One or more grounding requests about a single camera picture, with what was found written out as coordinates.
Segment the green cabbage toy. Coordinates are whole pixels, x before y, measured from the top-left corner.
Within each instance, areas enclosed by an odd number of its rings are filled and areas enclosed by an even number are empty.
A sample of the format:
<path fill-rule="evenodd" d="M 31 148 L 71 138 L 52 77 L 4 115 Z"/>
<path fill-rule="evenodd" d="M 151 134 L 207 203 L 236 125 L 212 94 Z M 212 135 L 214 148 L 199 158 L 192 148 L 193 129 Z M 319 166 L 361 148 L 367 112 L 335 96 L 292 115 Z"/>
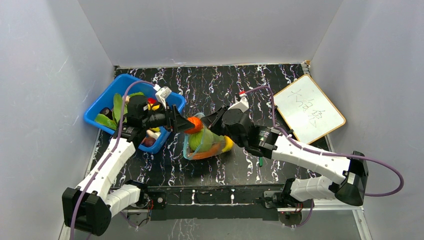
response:
<path fill-rule="evenodd" d="M 209 151 L 214 144 L 220 143 L 224 140 L 224 136 L 216 135 L 209 129 L 202 129 L 200 132 L 188 135 L 188 146 L 195 152 Z"/>

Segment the clear zip top bag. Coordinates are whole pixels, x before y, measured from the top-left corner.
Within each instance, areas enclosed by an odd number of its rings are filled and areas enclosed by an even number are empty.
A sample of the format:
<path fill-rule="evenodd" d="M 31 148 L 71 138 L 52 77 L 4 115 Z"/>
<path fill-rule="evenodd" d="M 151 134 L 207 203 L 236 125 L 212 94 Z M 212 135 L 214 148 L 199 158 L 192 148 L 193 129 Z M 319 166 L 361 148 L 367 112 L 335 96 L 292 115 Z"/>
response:
<path fill-rule="evenodd" d="M 224 135 L 217 135 L 201 121 L 205 115 L 198 112 L 188 120 L 194 128 L 184 131 L 183 156 L 187 160 L 202 160 L 229 152 L 234 142 Z"/>

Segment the yellow banana toy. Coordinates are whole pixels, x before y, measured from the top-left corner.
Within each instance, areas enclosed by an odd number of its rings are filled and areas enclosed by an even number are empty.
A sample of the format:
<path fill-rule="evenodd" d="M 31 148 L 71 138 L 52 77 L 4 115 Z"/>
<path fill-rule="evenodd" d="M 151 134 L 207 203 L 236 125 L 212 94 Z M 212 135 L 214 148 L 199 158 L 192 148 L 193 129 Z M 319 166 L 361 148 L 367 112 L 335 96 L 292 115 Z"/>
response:
<path fill-rule="evenodd" d="M 224 140 L 225 140 L 225 145 L 221 151 L 222 153 L 229 152 L 234 146 L 234 142 L 228 136 L 225 136 Z"/>

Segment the orange papaya slice toy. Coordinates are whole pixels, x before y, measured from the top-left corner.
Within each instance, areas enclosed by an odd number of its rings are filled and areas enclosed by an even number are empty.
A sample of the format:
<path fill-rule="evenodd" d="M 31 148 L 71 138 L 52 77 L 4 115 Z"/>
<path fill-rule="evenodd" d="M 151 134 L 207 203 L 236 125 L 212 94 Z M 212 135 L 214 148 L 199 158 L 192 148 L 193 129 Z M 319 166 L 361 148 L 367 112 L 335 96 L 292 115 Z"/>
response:
<path fill-rule="evenodd" d="M 192 152 L 188 155 L 188 159 L 189 160 L 202 160 L 202 159 L 206 159 L 206 158 L 210 158 L 216 155 L 219 155 L 221 153 L 221 150 L 216 150 L 216 149 L 210 149 L 208 151 L 204 151 L 204 152 Z"/>

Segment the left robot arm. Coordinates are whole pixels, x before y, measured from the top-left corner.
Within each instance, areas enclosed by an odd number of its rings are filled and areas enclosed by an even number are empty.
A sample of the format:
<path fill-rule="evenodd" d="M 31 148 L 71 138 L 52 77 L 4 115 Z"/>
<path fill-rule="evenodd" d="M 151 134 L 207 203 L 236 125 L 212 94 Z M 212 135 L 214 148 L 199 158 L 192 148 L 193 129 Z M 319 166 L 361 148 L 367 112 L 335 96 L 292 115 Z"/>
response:
<path fill-rule="evenodd" d="M 145 96 L 135 95 L 122 104 L 118 127 L 108 149 L 90 173 L 74 188 L 68 187 L 62 194 L 64 223 L 71 230 L 101 236 L 112 217 L 134 205 L 144 208 L 150 197 L 148 187 L 134 180 L 127 181 L 119 189 L 111 191 L 113 181 L 151 128 L 164 127 L 170 132 L 184 132 L 195 125 L 181 116 L 176 105 L 167 106 L 158 101 L 159 107 L 149 106 Z"/>

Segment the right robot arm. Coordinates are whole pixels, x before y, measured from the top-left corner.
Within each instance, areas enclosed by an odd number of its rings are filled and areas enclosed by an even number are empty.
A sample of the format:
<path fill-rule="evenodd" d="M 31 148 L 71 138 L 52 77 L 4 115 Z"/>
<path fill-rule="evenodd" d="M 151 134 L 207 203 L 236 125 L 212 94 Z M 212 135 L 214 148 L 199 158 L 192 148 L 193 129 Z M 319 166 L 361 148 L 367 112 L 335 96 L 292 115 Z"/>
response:
<path fill-rule="evenodd" d="M 337 199 L 351 206 L 362 206 L 369 176 L 360 152 L 337 156 L 293 140 L 275 127 L 254 124 L 247 113 L 223 106 L 201 118 L 216 135 L 229 137 L 249 154 L 291 163 L 319 174 L 309 179 L 289 179 L 281 192 L 288 207 L 311 199 Z"/>

